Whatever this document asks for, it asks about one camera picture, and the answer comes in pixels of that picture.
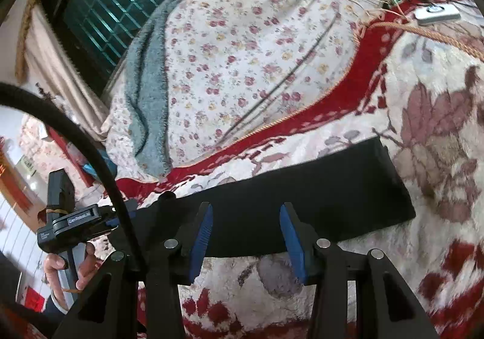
device handle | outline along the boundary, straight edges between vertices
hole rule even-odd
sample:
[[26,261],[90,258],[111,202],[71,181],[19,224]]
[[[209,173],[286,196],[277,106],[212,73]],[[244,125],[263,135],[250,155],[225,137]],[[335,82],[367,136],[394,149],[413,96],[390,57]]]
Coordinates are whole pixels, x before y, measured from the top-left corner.
[[[86,244],[80,242],[72,249],[61,252],[59,255],[65,261],[65,268],[58,271],[60,286],[70,290],[76,290],[76,283],[79,279],[77,271],[86,258]],[[74,292],[64,292],[64,299],[67,308],[70,309],[74,302],[76,302],[77,294]]]

black cable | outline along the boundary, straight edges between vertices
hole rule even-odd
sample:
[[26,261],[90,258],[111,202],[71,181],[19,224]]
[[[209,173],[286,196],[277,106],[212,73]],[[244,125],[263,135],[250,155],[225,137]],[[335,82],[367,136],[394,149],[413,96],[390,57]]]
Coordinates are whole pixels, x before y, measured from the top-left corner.
[[83,133],[76,124],[62,114],[51,102],[45,101],[16,86],[0,82],[0,105],[18,109],[36,117],[54,128],[79,149],[93,166],[99,179],[106,188],[106,192],[116,210],[119,223],[123,228],[131,248],[127,252],[131,253],[134,257],[140,273],[142,275],[145,274],[147,270],[146,262],[139,247],[138,240],[136,239],[135,230],[132,226],[128,210],[109,168],[94,146],[94,140]]

silver bolt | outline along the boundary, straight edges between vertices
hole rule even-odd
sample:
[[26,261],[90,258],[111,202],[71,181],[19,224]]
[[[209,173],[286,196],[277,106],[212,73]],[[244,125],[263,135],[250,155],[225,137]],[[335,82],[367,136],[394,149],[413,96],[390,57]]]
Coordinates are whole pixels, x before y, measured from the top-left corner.
[[320,238],[316,241],[316,245],[318,245],[321,249],[326,249],[327,247],[331,246],[331,242],[329,239]]
[[165,245],[167,249],[174,249],[178,246],[178,241],[173,238],[167,239],[163,245]]
[[382,259],[385,254],[380,249],[373,249],[371,255],[376,259]]
[[124,259],[124,253],[120,250],[117,250],[113,254],[111,254],[112,261],[121,261],[122,259]]

white device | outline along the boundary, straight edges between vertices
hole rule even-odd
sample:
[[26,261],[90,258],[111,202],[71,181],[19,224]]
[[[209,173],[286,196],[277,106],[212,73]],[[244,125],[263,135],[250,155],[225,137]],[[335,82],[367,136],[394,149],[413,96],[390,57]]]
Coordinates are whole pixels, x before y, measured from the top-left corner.
[[415,10],[415,19],[419,25],[429,25],[435,22],[453,21],[460,19],[457,7],[449,3],[419,7]]

braided trim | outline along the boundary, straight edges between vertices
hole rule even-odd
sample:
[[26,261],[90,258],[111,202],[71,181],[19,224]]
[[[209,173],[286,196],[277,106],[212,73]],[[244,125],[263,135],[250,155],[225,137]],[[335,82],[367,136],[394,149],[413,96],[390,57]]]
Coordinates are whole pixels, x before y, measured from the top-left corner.
[[33,6],[37,0],[27,0],[24,13],[22,15],[22,23],[20,24],[20,31],[17,39],[17,52],[15,56],[15,78],[19,84],[27,81],[25,73],[25,39],[27,38],[28,29],[30,28],[31,13]]
[[403,24],[398,24],[396,22],[376,22],[370,25],[368,28],[371,29],[373,27],[388,27],[388,28],[395,28],[395,29],[402,29],[404,31],[419,34],[420,36],[424,36],[426,38],[439,41],[440,43],[449,44],[451,46],[459,48],[469,55],[473,56],[474,58],[479,59],[481,62],[484,62],[484,52],[477,50],[474,47],[468,46],[466,44],[462,44],[457,39],[453,37],[446,36],[442,33],[430,30],[428,28],[421,28],[418,26],[408,26]]

